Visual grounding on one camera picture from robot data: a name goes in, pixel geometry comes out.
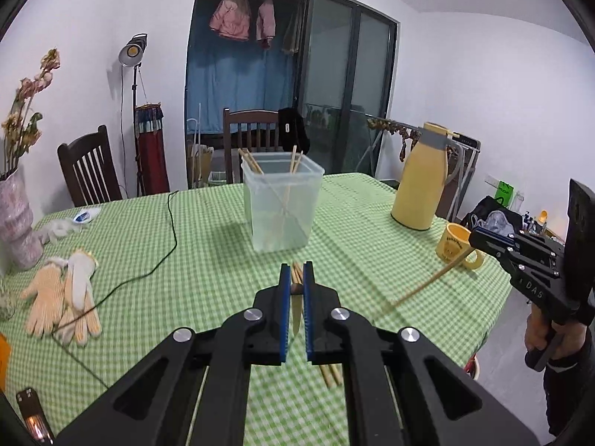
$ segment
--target green checkered tablecloth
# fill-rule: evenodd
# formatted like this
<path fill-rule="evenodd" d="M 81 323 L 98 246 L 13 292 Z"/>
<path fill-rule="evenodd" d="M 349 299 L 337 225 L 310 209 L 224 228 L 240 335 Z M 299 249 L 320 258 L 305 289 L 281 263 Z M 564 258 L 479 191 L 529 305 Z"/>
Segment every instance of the green checkered tablecloth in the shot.
<path fill-rule="evenodd" d="M 48 244 L 44 258 L 68 257 L 77 248 L 94 254 L 96 300 L 118 283 L 144 274 L 173 245 L 167 194 L 117 201 L 81 234 Z M 242 188 L 227 185 L 185 191 L 171 198 L 177 250 L 157 269 L 118 290 L 99 309 L 103 334 L 86 348 L 70 350 L 108 385 L 113 384 L 172 330 L 218 327 L 248 308 L 255 292 L 277 283 L 281 263 L 312 260 L 316 281 L 337 290 L 344 307 L 377 317 L 390 300 L 402 297 L 443 263 L 434 248 L 445 221 L 413 231 L 390 216 L 394 191 L 361 174 L 323 179 L 310 241 L 305 248 L 256 254 L 244 224 Z M 72 210 L 47 216 L 72 217 Z M 18 294 L 34 270 L 5 278 Z M 376 321 L 398 330 L 420 329 L 456 363 L 463 365 L 494 325 L 510 291 L 508 276 L 487 257 L 475 272 L 456 269 L 400 308 Z M 80 414 L 103 387 L 55 342 L 24 331 L 29 303 L 0 323 L 13 347 L 6 395 L 34 387 L 54 432 Z M 245 444 L 346 445 L 342 388 L 327 390 L 318 367 L 306 362 L 303 326 L 291 337 L 287 363 L 252 368 Z"/>

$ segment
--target wooden chair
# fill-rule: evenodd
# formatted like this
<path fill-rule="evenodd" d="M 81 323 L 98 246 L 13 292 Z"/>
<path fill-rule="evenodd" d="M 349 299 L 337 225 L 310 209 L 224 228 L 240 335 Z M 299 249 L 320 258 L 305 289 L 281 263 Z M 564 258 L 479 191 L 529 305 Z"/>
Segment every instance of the wooden chair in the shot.
<path fill-rule="evenodd" d="M 122 199 L 104 125 L 70 144 L 60 144 L 58 159 L 75 206 Z"/>
<path fill-rule="evenodd" d="M 236 132 L 236 145 L 231 144 L 231 124 L 238 124 Z M 242 132 L 240 124 L 256 124 L 257 128 Z M 274 132 L 273 146 L 271 146 L 271 132 Z M 279 115 L 272 110 L 240 110 L 230 112 L 223 109 L 223 153 L 225 157 L 225 176 L 227 183 L 233 183 L 233 156 L 231 149 L 248 149 L 250 152 L 272 152 L 279 150 Z M 243 182 L 242 168 L 240 167 L 240 182 Z"/>

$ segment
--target black bag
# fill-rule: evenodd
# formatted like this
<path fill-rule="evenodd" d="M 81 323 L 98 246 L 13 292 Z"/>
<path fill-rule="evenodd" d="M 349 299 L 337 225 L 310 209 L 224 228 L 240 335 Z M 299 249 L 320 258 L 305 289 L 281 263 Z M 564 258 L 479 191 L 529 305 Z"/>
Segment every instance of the black bag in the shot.
<path fill-rule="evenodd" d="M 467 213 L 465 217 L 461 220 L 460 224 L 465 226 L 468 230 L 473 230 L 473 225 L 477 223 L 478 219 L 487 220 L 488 215 L 492 211 L 500 210 L 506 216 L 508 222 L 512 225 L 515 229 L 515 233 L 519 233 L 522 230 L 522 216 L 514 211 L 510 211 L 509 209 L 505 208 L 501 205 L 498 201 L 496 201 L 491 196 L 486 196 L 483 198 L 475 209 L 471 213 Z"/>
<path fill-rule="evenodd" d="M 306 135 L 303 118 L 292 107 L 279 109 L 279 140 L 285 152 L 291 152 L 297 146 L 297 152 L 307 154 L 310 150 L 310 139 Z"/>

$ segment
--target gray floor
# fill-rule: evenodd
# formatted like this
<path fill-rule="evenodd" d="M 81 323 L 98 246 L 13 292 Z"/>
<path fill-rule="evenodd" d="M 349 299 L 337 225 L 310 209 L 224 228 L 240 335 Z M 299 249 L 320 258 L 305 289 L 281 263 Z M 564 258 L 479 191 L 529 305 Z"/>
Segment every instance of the gray floor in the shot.
<path fill-rule="evenodd" d="M 496 326 L 477 357 L 479 383 L 547 444 L 548 433 L 543 374 L 525 365 L 525 327 L 531 308 L 512 290 Z"/>

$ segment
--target human hand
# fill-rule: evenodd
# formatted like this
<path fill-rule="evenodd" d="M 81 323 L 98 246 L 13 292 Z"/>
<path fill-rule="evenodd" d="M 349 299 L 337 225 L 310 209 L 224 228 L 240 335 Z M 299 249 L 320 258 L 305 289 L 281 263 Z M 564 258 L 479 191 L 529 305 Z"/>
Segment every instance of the human hand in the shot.
<path fill-rule="evenodd" d="M 556 332 L 564 334 L 562 343 L 551 357 L 553 360 L 572 356 L 585 344 L 586 325 L 577 321 L 569 322 L 566 325 L 554 323 L 543 316 L 537 305 L 531 304 L 531 314 L 527 317 L 527 330 L 525 331 L 525 346 L 528 351 L 535 348 L 544 350 L 547 347 L 546 335 L 550 326 Z"/>

